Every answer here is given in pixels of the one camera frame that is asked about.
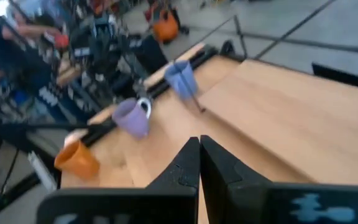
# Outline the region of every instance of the gray floor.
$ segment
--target gray floor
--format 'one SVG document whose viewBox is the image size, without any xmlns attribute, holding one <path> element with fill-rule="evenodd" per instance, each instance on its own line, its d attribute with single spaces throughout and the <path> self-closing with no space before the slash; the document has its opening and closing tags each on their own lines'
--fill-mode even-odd
<svg viewBox="0 0 358 224">
<path fill-rule="evenodd" d="M 177 5 L 183 23 L 189 26 L 212 29 L 237 14 L 244 31 L 280 37 L 327 1 L 272 0 L 253 3 L 245 1 L 229 3 L 226 1 L 217 6 L 208 6 L 201 11 L 198 9 L 200 1 L 178 0 Z M 125 15 L 125 21 L 130 30 L 143 32 L 147 29 L 148 25 L 143 16 L 143 11 L 146 8 L 147 6 L 142 4 Z M 233 23 L 220 29 L 220 31 L 233 30 Z M 163 51 L 169 59 L 173 59 L 188 47 L 199 42 L 207 33 L 206 29 L 191 30 L 189 36 L 181 35 L 170 45 L 163 46 Z M 337 0 L 294 32 L 290 38 L 358 46 L 358 0 Z M 233 39 L 236 49 L 240 52 L 238 38 L 225 32 L 215 33 L 205 42 L 219 47 L 226 39 Z M 271 44 L 271 41 L 259 39 L 246 38 L 245 41 L 251 57 L 256 56 Z M 348 52 L 278 44 L 265 54 L 262 60 L 308 73 L 311 73 L 311 62 L 319 62 L 358 74 L 358 54 Z M 49 131 L 43 135 L 57 145 L 54 149 L 49 150 L 55 154 L 57 148 L 63 143 L 65 133 Z M 5 147 L 0 155 L 0 167 L 7 167 L 13 153 L 11 148 Z M 30 170 L 28 162 L 22 155 L 15 167 L 10 184 L 23 178 Z M 37 205 L 46 194 L 47 191 L 43 187 L 36 187 L 3 211 L 0 214 L 0 223 L 34 223 Z"/>
</svg>

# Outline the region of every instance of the wooden board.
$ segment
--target wooden board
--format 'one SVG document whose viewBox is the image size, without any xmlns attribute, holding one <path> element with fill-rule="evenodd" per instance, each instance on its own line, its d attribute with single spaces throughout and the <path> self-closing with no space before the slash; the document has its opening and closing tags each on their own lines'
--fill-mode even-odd
<svg viewBox="0 0 358 224">
<path fill-rule="evenodd" d="M 238 66 L 237 62 L 214 57 L 195 71 L 200 95 L 224 79 Z M 189 110 L 189 102 L 178 100 L 171 90 L 160 96 L 153 105 L 150 133 L 135 140 L 121 129 L 115 129 L 95 143 L 91 151 L 101 163 L 99 175 L 83 182 L 74 175 L 62 172 L 65 187 L 145 187 L 172 161 L 191 136 L 207 134 L 257 172 L 270 180 L 309 182 L 275 156 L 263 150 L 241 133 L 216 119 L 209 112 Z M 94 121 L 109 118 L 114 108 L 95 116 Z M 81 137 L 71 134 L 66 142 Z M 199 223 L 208 223 L 202 186 L 200 184 Z"/>
<path fill-rule="evenodd" d="M 247 60 L 200 102 L 310 179 L 358 184 L 358 88 Z"/>
</svg>

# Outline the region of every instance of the purple mug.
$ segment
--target purple mug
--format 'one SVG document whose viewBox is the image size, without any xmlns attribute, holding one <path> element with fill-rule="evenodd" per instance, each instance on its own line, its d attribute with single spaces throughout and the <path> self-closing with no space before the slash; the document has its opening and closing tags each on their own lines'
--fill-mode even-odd
<svg viewBox="0 0 358 224">
<path fill-rule="evenodd" d="M 129 134 L 142 138 L 149 133 L 149 118 L 152 112 L 151 101 L 147 98 L 129 98 L 118 104 L 111 118 Z"/>
</svg>

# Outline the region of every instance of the mug handle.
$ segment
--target mug handle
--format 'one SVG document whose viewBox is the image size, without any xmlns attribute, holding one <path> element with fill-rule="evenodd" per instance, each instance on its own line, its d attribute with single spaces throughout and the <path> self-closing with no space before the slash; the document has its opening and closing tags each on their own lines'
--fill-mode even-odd
<svg viewBox="0 0 358 224">
<path fill-rule="evenodd" d="M 152 102 L 149 99 L 147 99 L 146 97 L 142 97 L 137 100 L 137 104 L 139 106 L 142 106 L 142 104 L 147 105 L 146 117 L 147 117 L 147 119 L 149 119 L 150 115 L 152 114 Z"/>
</svg>

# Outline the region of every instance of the orange mug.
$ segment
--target orange mug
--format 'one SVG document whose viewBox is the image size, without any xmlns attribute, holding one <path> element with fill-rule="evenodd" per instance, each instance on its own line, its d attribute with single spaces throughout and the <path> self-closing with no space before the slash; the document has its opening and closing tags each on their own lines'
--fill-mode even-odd
<svg viewBox="0 0 358 224">
<path fill-rule="evenodd" d="M 81 141 L 75 141 L 59 152 L 55 158 L 55 167 L 90 180 L 98 174 L 100 163 Z"/>
</svg>

